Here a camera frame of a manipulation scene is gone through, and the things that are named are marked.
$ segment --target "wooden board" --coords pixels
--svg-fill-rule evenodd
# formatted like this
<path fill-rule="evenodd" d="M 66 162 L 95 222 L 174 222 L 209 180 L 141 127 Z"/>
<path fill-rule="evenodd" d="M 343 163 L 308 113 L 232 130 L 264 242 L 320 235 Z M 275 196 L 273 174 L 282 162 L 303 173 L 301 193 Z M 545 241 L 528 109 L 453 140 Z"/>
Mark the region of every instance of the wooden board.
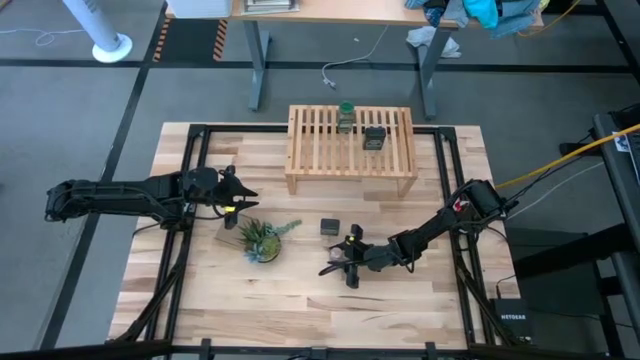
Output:
<path fill-rule="evenodd" d="M 428 25 L 422 9 L 407 9 L 403 0 L 298 0 L 300 11 L 267 15 L 242 15 L 243 0 L 233 0 L 233 10 L 229 19 L 260 21 L 296 21 L 321 23 L 362 23 L 384 25 Z M 532 30 L 544 26 L 539 11 L 535 12 L 536 21 Z M 171 7 L 167 7 L 167 17 L 175 17 Z M 457 28 L 453 20 L 442 19 L 440 26 Z M 469 22 L 471 27 L 480 27 L 476 20 Z"/>
<path fill-rule="evenodd" d="M 417 176 L 411 109 L 356 106 L 353 130 L 337 133 L 337 106 L 289 107 L 285 174 L 327 177 L 407 179 Z M 387 130 L 379 151 L 365 151 L 363 129 Z"/>
<path fill-rule="evenodd" d="M 188 127 L 164 125 L 153 175 L 179 169 Z M 490 179 L 480 128 L 460 126 L 456 131 L 465 176 Z M 175 343 L 199 345 L 201 338 L 211 338 L 218 346 L 418 349 L 425 341 L 434 341 L 442 349 L 465 348 L 447 236 L 431 243 L 414 274 L 401 267 L 381 273 L 361 269 L 357 290 L 348 288 L 339 272 L 317 276 L 329 258 L 327 248 L 339 242 L 352 223 L 364 228 L 366 242 L 383 244 L 389 235 L 423 224 L 442 206 L 433 137 L 414 139 L 419 178 L 400 200 L 394 182 L 379 179 L 308 181 L 299 185 L 298 195 L 290 196 L 284 178 L 286 133 L 214 132 L 207 166 L 235 164 L 244 185 L 260 194 L 260 205 L 246 214 L 276 225 L 295 219 L 303 223 L 282 238 L 283 250 L 274 262 L 250 264 L 237 248 L 214 239 L 221 222 L 196 221 Z M 449 177 L 454 178 L 452 171 Z M 213 214 L 199 207 L 198 215 Z M 319 234 L 323 217 L 341 220 L 340 237 Z M 138 226 L 150 223 L 141 218 Z M 493 226 L 504 231 L 500 223 Z M 121 334 L 151 298 L 164 234 L 154 228 L 135 237 L 110 337 Z M 180 238 L 176 240 L 174 258 Z M 478 247 L 492 294 L 498 280 L 513 275 L 509 247 L 491 231 L 481 234 Z M 500 285 L 504 296 L 519 296 L 515 279 Z M 159 334 L 164 331 L 166 309 L 165 302 Z M 481 340 L 479 311 L 473 302 L 472 312 Z"/>

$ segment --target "green plant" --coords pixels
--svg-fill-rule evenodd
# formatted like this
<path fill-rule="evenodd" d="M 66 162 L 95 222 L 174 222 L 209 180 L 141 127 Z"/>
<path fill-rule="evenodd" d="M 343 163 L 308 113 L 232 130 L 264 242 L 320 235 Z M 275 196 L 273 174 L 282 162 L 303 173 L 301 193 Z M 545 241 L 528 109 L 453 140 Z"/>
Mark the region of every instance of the green plant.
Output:
<path fill-rule="evenodd" d="M 250 262 L 273 260 L 282 248 L 279 236 L 291 231 L 301 223 L 301 220 L 295 220 L 284 226 L 274 227 L 273 224 L 266 221 L 249 220 L 248 223 L 240 226 L 245 256 Z"/>

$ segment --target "wooden slatted shelf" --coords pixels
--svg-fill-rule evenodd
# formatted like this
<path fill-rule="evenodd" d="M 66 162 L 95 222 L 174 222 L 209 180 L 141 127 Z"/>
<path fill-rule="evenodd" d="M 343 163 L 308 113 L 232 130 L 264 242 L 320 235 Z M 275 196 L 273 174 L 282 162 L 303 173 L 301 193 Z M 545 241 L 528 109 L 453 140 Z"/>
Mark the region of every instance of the wooden slatted shelf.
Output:
<path fill-rule="evenodd" d="M 301 179 L 381 178 L 398 181 L 403 197 L 418 177 L 413 124 L 409 108 L 356 106 L 353 131 L 339 134 L 338 107 L 289 107 L 285 176 L 294 195 Z M 363 150 L 364 129 L 382 126 L 382 150 Z"/>

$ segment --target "yellow cable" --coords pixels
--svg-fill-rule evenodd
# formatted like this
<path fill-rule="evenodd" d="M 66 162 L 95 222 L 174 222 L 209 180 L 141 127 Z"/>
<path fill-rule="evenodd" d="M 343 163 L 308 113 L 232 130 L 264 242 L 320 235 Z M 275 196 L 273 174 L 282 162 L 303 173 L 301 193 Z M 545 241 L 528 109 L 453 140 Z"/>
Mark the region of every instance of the yellow cable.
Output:
<path fill-rule="evenodd" d="M 557 165 L 559 165 L 559 164 L 571 159 L 572 157 L 574 157 L 576 155 L 580 155 L 583 152 L 585 152 L 585 151 L 587 151 L 589 149 L 593 149 L 596 146 L 602 145 L 602 144 L 606 143 L 607 141 L 611 141 L 611 140 L 617 138 L 618 136 L 622 136 L 622 135 L 628 134 L 628 133 L 636 131 L 636 130 L 640 130 L 640 124 L 634 125 L 634 126 L 628 128 L 628 129 L 622 130 L 622 131 L 617 132 L 617 133 L 615 133 L 613 135 L 609 135 L 607 137 L 603 137 L 600 140 L 596 140 L 596 141 L 594 141 L 594 142 L 592 142 L 590 144 L 587 144 L 587 145 L 581 147 L 580 149 L 572 151 L 569 154 L 561 157 L 560 159 L 558 159 L 556 161 L 553 161 L 553 162 L 550 162 L 549 164 L 547 164 L 547 165 L 545 165 L 545 166 L 543 166 L 543 167 L 541 167 L 541 168 L 539 168 L 537 170 L 534 170 L 534 171 L 532 171 L 532 172 L 530 172 L 530 173 L 528 173 L 526 175 L 522 175 L 519 178 L 515 178 L 513 180 L 509 180 L 507 182 L 504 182 L 504 183 L 496 186 L 496 189 L 501 189 L 501 188 L 513 185 L 515 183 L 518 183 L 518 182 L 520 182 L 522 180 L 528 179 L 528 178 L 530 178 L 532 176 L 536 176 L 538 174 L 541 174 L 541 173 L 547 171 L 548 169 L 551 169 L 552 167 L 557 166 Z"/>
<path fill-rule="evenodd" d="M 574 8 L 575 8 L 575 7 L 580 3 L 580 1 L 582 1 L 582 0 L 576 0 L 576 2 L 574 2 L 574 3 L 573 3 L 573 4 L 572 4 L 568 9 L 567 9 L 567 11 L 565 11 L 565 12 L 564 12 L 564 14 L 562 14 L 562 15 L 558 16 L 558 18 L 556 18 L 555 20 L 553 20 L 553 21 L 551 22 L 551 24 L 549 24 L 549 25 L 547 25 L 547 26 L 543 27 L 542 29 L 540 29 L 540 30 L 538 30 L 538 31 L 530 32 L 530 33 L 528 33 L 528 34 L 525 34 L 525 33 L 522 33 L 522 32 L 520 32 L 520 31 L 518 31 L 518 35 L 520 35 L 520 36 L 522 36 L 522 37 L 531 37 L 531 36 L 534 36 L 534 35 L 540 34 L 541 32 L 543 32 L 543 31 L 547 30 L 548 28 L 552 27 L 553 25 L 555 25 L 555 24 L 556 24 L 558 21 L 560 21 L 560 19 L 562 19 L 563 17 L 565 17 L 565 16 L 569 15 L 569 13 L 571 12 L 571 10 L 573 10 L 573 9 L 574 9 Z"/>

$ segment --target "white cable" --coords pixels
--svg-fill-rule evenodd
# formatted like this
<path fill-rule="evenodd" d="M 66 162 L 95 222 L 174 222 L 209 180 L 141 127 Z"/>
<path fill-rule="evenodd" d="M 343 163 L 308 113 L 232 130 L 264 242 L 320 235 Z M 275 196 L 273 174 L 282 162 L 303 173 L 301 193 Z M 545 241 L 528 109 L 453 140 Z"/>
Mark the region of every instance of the white cable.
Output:
<path fill-rule="evenodd" d="M 365 60 L 368 59 L 371 55 L 373 55 L 373 53 L 376 51 L 376 48 L 378 47 L 378 45 L 380 44 L 380 40 L 382 40 L 382 37 L 384 36 L 384 34 L 387 32 L 387 29 L 389 29 L 389 25 L 386 25 L 384 27 L 384 30 L 382 30 L 382 33 L 380 34 L 380 36 L 378 37 L 378 41 L 376 41 L 376 44 L 373 45 L 373 49 L 371 49 L 371 51 L 369 51 L 369 53 L 365 56 L 361 56 L 359 58 L 355 58 L 355 59 L 349 59 L 349 60 L 344 60 L 344 61 L 338 61 L 338 62 L 333 62 L 333 63 L 328 63 L 325 66 L 322 67 L 322 82 L 325 83 L 325 85 L 329 85 L 331 86 L 332 89 L 335 90 L 336 88 L 336 83 L 334 81 L 331 81 L 327 75 L 325 74 L 325 70 L 328 67 L 332 67 L 332 66 L 336 66 L 336 65 L 344 65 L 344 64 L 348 64 L 348 63 L 352 63 L 352 62 L 356 62 L 356 61 L 360 61 L 360 60 Z"/>
<path fill-rule="evenodd" d="M 593 165 L 592 167 L 586 168 L 586 169 L 584 169 L 584 170 L 582 170 L 582 171 L 578 172 L 577 174 L 574 174 L 573 176 L 570 176 L 569 178 L 564 179 L 561 183 L 559 183 L 558 185 L 556 185 L 556 186 L 552 187 L 552 188 L 551 188 L 551 190 L 547 191 L 544 195 L 542 195 L 538 200 L 536 200 L 536 201 L 532 202 L 531 204 L 527 205 L 524 209 L 522 209 L 522 210 L 518 211 L 517 213 L 515 213 L 515 214 L 513 214 L 513 215 L 509 216 L 509 218 L 508 218 L 508 219 L 513 219 L 514 217 L 516 217 L 516 216 L 518 216 L 518 215 L 522 214 L 523 212 L 525 212 L 525 211 L 529 210 L 530 208 L 532 208 L 532 207 L 534 207 L 535 205 L 537 205 L 540 201 L 544 200 L 547 196 L 549 196 L 549 194 L 551 194 L 552 192 L 554 192 L 556 189 L 558 189 L 559 187 L 561 187 L 562 185 L 564 185 L 565 183 L 567 183 L 568 181 L 570 181 L 571 179 L 573 179 L 573 178 L 575 178 L 575 177 L 578 177 L 578 176 L 580 176 L 580 175 L 582 175 L 582 174 L 586 173 L 586 172 L 587 172 L 587 171 L 589 171 L 589 170 L 593 170 L 593 169 L 597 168 L 598 166 L 600 166 L 600 165 L 602 165 L 602 164 L 604 164 L 604 163 L 602 163 L 602 162 L 597 163 L 596 165 Z"/>
<path fill-rule="evenodd" d="M 84 32 L 84 30 L 64 30 L 64 31 L 44 31 L 44 30 L 40 30 L 40 29 L 29 29 L 29 28 L 20 28 L 20 29 L 13 29 L 13 30 L 0 30 L 0 35 L 2 34 L 15 34 L 17 32 L 37 32 L 40 33 L 40 36 L 38 36 L 36 38 L 35 44 L 36 46 L 47 46 L 49 44 L 51 44 L 56 37 L 54 35 L 56 34 L 71 34 L 71 33 L 78 33 L 78 32 Z M 47 38 L 48 41 L 42 42 L 43 38 Z"/>

